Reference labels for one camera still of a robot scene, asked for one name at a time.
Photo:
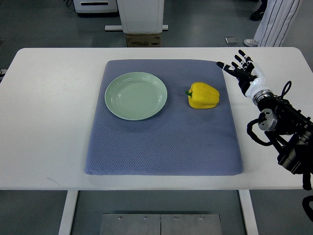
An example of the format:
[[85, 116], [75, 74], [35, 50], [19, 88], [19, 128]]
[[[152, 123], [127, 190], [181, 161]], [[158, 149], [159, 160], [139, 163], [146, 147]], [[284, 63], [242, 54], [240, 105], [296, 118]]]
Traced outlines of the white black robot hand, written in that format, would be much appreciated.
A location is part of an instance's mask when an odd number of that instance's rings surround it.
[[237, 79], [244, 96], [253, 97], [255, 94], [253, 90], [262, 86], [264, 76], [257, 68], [257, 64], [241, 49], [234, 58], [238, 64], [232, 62], [231, 65], [228, 65], [224, 62], [217, 62], [216, 65]]

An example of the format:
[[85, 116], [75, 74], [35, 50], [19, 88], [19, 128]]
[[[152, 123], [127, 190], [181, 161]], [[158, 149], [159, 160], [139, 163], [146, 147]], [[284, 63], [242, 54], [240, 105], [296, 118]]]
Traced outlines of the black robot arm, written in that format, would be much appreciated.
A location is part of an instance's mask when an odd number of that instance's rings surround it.
[[303, 189], [312, 190], [313, 123], [284, 99], [290, 88], [288, 81], [281, 95], [267, 89], [255, 93], [252, 100], [260, 114], [248, 123], [247, 133], [260, 145], [274, 146], [278, 164], [292, 174], [302, 175]]

